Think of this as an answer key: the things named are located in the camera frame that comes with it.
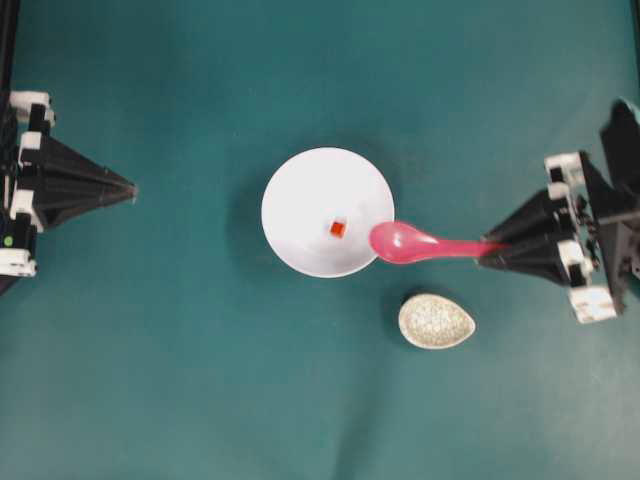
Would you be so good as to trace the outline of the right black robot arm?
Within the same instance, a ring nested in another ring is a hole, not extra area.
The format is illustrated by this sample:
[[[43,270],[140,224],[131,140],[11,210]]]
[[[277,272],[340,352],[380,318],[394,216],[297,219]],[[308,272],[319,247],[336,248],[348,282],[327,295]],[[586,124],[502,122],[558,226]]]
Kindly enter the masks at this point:
[[[546,158],[547,186],[484,234],[503,247],[477,261],[566,288],[581,324],[622,315],[639,274],[638,107],[616,100],[600,140],[606,174],[585,151]]]

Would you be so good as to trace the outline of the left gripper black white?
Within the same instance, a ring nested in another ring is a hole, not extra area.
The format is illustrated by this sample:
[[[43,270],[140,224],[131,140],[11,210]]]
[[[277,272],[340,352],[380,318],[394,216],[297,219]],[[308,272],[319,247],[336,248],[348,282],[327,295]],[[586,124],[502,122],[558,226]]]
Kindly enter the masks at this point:
[[[1,95],[1,275],[33,277],[37,273],[37,235],[93,210],[137,197],[136,185],[105,166],[48,136],[55,125],[50,95],[12,91]],[[97,196],[45,193],[23,188],[27,169],[123,188]]]

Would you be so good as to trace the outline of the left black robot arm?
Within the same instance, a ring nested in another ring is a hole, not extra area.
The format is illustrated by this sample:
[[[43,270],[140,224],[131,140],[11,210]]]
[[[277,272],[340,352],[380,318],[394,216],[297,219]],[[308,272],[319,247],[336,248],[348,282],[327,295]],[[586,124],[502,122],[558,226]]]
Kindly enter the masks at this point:
[[[133,200],[137,186],[51,136],[47,92],[12,88],[21,3],[1,3],[1,292],[37,274],[37,236],[79,215]]]

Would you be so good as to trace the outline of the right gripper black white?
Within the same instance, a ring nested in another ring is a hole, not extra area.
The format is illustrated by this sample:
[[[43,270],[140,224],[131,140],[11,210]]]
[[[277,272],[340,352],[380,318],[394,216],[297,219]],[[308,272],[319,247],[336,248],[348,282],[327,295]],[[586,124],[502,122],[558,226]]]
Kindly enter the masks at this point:
[[[626,293],[626,225],[620,219],[623,195],[584,152],[550,156],[544,165],[548,191],[539,190],[482,240],[518,243],[567,232],[569,238],[507,246],[481,256],[478,264],[567,287],[580,324],[616,318],[624,313]]]

